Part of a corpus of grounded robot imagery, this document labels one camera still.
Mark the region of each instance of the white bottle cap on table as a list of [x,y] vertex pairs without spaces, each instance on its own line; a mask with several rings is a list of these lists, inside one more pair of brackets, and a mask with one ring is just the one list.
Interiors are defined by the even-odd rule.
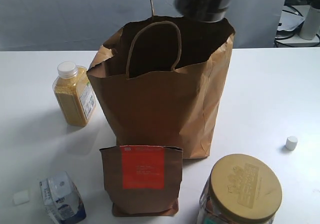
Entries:
[[72,61],[65,61],[58,65],[59,77],[63,79],[73,78],[78,74],[78,67]]
[[287,139],[286,139],[286,142],[285,142],[285,147],[290,150],[290,151],[293,151],[296,146],[297,146],[297,143],[298,143],[298,139],[295,137],[295,136],[289,136]]
[[13,194],[13,202],[15,205],[27,203],[29,201],[29,191],[23,190]]

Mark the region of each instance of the gray backdrop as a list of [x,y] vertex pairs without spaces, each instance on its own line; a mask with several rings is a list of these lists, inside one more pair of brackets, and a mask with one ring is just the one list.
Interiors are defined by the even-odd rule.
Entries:
[[[233,0],[236,48],[271,47],[285,0]],[[179,16],[173,0],[155,13]],[[150,16],[149,0],[0,0],[0,51],[97,50],[127,22]]]

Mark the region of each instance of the black cylinder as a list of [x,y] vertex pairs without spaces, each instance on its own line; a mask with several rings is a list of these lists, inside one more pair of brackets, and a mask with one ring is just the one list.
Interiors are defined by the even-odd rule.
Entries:
[[175,8],[190,19],[214,23],[221,21],[231,0],[174,0]]

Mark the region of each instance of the milk carton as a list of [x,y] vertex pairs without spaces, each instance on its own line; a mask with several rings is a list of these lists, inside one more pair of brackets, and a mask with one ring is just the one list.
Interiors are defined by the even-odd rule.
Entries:
[[65,171],[40,181],[45,210],[55,224],[75,224],[86,218],[76,185]]

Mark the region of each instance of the wooden lid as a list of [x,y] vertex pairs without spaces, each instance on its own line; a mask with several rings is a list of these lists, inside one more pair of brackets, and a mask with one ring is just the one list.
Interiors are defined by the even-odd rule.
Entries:
[[221,158],[210,178],[210,197],[235,222],[265,222],[280,207],[282,189],[277,176],[252,156],[231,154]]

